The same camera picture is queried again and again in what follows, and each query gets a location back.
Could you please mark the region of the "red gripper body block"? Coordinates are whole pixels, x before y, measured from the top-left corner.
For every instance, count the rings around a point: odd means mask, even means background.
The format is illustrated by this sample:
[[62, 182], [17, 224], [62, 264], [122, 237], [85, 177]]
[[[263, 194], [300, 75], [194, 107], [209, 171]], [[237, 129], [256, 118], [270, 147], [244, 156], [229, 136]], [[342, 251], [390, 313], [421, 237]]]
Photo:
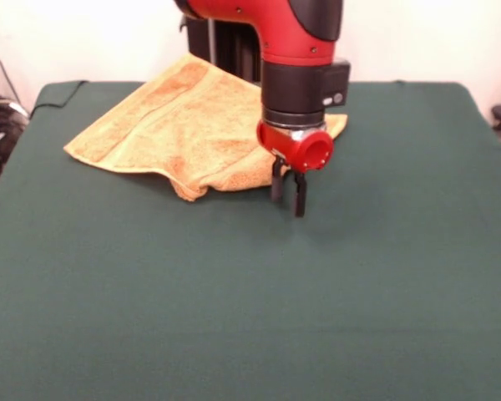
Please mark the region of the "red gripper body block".
[[260, 122], [256, 131], [260, 146], [301, 173], [322, 169], [333, 153], [333, 139], [324, 126], [290, 130]]

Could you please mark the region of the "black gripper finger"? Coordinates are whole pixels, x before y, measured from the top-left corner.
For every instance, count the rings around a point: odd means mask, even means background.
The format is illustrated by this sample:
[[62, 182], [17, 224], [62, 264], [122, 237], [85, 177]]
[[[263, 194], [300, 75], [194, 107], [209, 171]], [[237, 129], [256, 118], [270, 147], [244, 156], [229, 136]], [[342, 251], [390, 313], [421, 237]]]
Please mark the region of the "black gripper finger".
[[306, 212], [306, 175], [303, 172], [295, 171], [294, 181], [296, 183], [295, 217], [303, 217]]
[[283, 174], [286, 167], [285, 160], [277, 156], [271, 168], [271, 200], [280, 202], [283, 196]]

